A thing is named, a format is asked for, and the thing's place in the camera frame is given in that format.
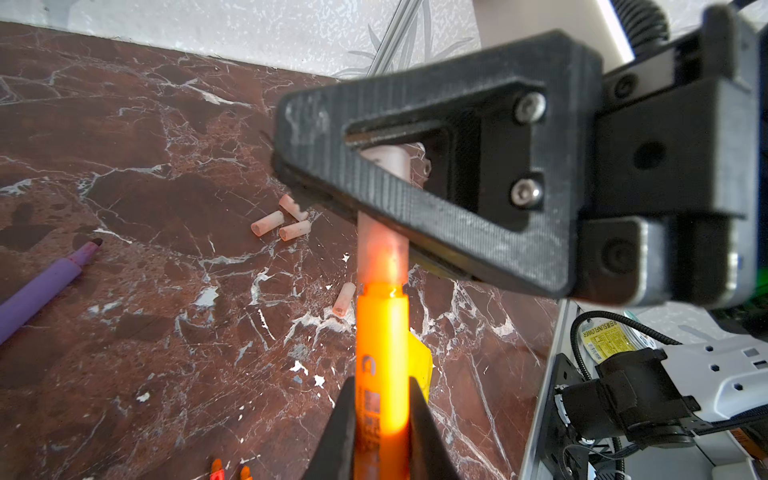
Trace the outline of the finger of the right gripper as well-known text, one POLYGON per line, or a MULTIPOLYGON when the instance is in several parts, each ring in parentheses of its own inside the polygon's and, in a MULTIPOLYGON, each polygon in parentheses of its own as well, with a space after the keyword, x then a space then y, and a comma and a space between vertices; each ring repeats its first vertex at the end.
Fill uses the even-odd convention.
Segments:
POLYGON ((439 273, 567 296, 577 279, 602 58, 554 30, 278 104, 273 165, 297 195, 405 235, 439 273))

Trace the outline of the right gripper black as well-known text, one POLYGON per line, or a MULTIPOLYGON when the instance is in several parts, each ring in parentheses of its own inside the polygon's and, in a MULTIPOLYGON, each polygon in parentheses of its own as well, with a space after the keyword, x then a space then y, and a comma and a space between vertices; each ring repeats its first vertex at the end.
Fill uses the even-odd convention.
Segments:
POLYGON ((734 8, 603 83, 573 296, 606 305, 748 299, 758 263, 759 42, 734 8))

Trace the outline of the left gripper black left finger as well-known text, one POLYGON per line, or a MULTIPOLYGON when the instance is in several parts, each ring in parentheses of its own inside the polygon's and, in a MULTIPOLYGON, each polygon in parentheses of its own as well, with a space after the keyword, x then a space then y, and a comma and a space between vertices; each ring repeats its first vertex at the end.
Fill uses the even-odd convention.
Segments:
POLYGON ((350 480, 355 449, 355 377, 343 384, 303 480, 350 480))

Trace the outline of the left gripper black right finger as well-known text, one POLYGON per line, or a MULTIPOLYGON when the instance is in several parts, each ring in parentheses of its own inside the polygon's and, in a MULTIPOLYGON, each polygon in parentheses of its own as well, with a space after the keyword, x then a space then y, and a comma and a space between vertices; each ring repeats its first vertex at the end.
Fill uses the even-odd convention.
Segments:
POLYGON ((409 378, 410 478, 457 480, 446 446, 415 377, 409 378))

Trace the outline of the translucent pink pen cap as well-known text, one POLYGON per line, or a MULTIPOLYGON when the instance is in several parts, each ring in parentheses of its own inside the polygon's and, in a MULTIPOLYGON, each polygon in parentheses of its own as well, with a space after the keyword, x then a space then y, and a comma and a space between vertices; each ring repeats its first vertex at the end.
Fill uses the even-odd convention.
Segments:
POLYGON ((250 228, 254 235, 262 237, 270 231, 282 226, 284 222, 284 214, 280 210, 277 210, 253 222, 250 228))

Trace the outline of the purple marker pen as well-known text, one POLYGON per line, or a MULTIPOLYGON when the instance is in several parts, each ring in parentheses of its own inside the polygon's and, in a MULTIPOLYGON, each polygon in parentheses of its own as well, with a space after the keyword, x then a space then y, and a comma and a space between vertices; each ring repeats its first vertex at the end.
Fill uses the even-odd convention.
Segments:
POLYGON ((83 271, 103 244, 93 238, 68 257, 51 264, 1 305, 1 342, 18 329, 64 290, 83 271))

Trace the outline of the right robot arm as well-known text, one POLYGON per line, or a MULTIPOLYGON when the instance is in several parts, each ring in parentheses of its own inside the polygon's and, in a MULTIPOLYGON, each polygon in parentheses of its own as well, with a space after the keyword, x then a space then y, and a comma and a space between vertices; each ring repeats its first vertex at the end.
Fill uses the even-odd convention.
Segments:
POLYGON ((408 256, 441 275, 551 298, 684 302, 726 340, 660 339, 589 378, 555 360, 539 459, 582 479, 595 440, 648 447, 767 417, 767 32, 743 3, 671 39, 651 1, 610 1, 611 66, 577 1, 511 3, 511 42, 279 104, 274 167, 358 222, 357 365, 309 468, 318 478, 456 475, 407 372, 408 256))

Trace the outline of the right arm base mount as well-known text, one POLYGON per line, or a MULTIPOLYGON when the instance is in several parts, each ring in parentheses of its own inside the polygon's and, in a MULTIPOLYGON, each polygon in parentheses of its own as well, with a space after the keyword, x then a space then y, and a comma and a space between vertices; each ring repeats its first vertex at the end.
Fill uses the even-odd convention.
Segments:
POLYGON ((567 419, 561 392, 583 380, 577 368, 562 353, 552 362, 551 376, 543 396, 543 417, 537 439, 536 459, 540 471, 552 479, 587 479, 589 453, 576 448, 581 437, 567 419))

